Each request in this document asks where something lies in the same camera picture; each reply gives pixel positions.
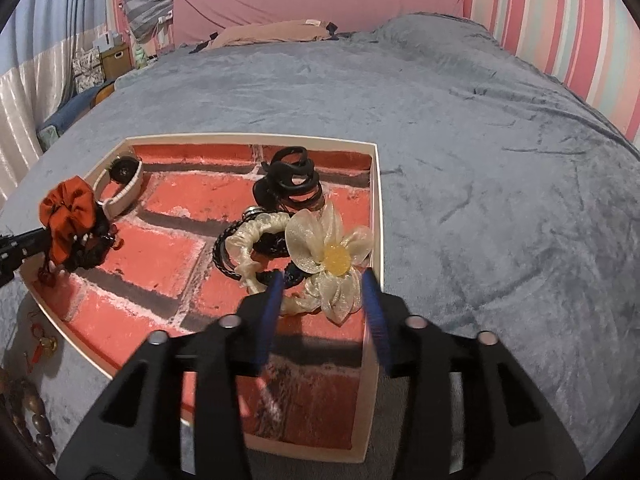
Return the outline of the brick pattern tray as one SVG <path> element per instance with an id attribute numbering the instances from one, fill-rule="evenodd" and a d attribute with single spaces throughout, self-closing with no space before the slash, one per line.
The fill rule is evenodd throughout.
<path id="1" fill-rule="evenodd" d="M 238 382 L 245 442 L 360 463 L 378 366 L 360 301 L 383 269 L 373 143 L 267 133 L 134 136 L 85 177 L 116 245 L 89 269 L 29 258 L 21 277 L 61 336 L 106 376 L 153 330 L 189 335 L 286 289 L 268 363 Z"/>

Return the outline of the orange scrunchie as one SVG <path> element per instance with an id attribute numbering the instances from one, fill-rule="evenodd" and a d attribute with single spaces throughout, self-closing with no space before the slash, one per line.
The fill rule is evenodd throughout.
<path id="1" fill-rule="evenodd" d="M 75 237 L 83 237 L 96 223 L 92 187 L 78 176 L 59 183 L 40 202 L 39 220 L 50 233 L 49 258 L 60 266 L 70 258 Z"/>

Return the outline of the grey plush blanket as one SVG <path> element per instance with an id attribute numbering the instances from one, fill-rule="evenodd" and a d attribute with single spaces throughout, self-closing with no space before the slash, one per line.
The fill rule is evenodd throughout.
<path id="1" fill-rule="evenodd" d="M 407 15 L 316 44 L 176 52 L 42 156 L 2 207 L 37 223 L 55 183 L 126 136 L 282 132 L 373 142 L 385 287 L 444 330 L 493 330 L 588 467 L 639 404 L 639 153 L 488 31 Z"/>

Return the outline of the white shiny curtain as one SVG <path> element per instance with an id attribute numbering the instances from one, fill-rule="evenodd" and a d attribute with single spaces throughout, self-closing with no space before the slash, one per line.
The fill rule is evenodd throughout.
<path id="1" fill-rule="evenodd" d="M 104 24 L 42 50 L 29 40 L 1 43 L 1 200 L 5 202 L 42 155 L 39 127 L 73 90 L 73 58 L 106 32 Z"/>

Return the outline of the patterned bag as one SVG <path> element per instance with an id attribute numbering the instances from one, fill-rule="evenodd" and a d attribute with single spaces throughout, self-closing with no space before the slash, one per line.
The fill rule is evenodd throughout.
<path id="1" fill-rule="evenodd" d="M 102 86 L 105 74 L 102 66 L 100 50 L 92 48 L 79 52 L 73 58 L 73 81 L 77 93 Z"/>

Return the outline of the black frilly scrunchie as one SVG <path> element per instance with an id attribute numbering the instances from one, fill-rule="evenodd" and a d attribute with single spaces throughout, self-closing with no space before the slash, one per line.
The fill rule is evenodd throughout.
<path id="1" fill-rule="evenodd" d="M 107 253 L 119 250 L 124 241 L 119 237 L 118 227 L 104 214 L 101 207 L 96 210 L 96 223 L 83 237 L 74 241 L 72 253 L 66 262 L 67 269 L 93 269 L 104 263 Z"/>

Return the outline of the cream flower scrunchie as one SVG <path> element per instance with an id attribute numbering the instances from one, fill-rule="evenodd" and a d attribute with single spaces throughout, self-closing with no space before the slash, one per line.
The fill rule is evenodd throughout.
<path id="1" fill-rule="evenodd" d="M 258 240 L 265 234 L 284 235 L 288 256 L 307 274 L 303 290 L 282 299 L 280 313 L 298 315 L 322 311 L 335 325 L 342 325 L 361 307 L 361 271 L 373 249 L 374 236 L 367 226 L 346 232 L 341 214 L 326 203 L 322 211 L 308 209 L 290 216 L 263 212 L 244 222 L 224 242 L 233 270 L 250 294 L 264 292 L 258 280 L 260 264 L 253 259 Z"/>

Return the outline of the brown storage box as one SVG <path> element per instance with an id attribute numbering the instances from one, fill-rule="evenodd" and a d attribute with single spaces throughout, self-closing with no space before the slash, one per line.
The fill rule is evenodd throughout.
<path id="1" fill-rule="evenodd" d="M 116 80 L 132 70 L 128 44 L 106 50 L 100 54 L 100 58 L 106 80 Z"/>

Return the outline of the white bangle watch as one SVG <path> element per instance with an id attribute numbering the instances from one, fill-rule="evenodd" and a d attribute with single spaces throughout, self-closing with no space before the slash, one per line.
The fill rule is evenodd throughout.
<path id="1" fill-rule="evenodd" d="M 107 185 L 119 185 L 115 195 L 103 198 Z M 93 183 L 93 195 L 105 218 L 113 221 L 125 212 L 139 197 L 143 183 L 143 164 L 134 154 L 116 156 L 111 165 L 101 171 Z"/>

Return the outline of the blue cushioned bench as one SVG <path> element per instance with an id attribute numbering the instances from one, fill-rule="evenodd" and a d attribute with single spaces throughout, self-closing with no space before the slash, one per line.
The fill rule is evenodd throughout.
<path id="1" fill-rule="evenodd" d="M 114 89 L 114 80 L 77 93 L 52 114 L 37 131 L 40 148 L 46 152 L 66 131 L 98 104 L 101 92 Z"/>

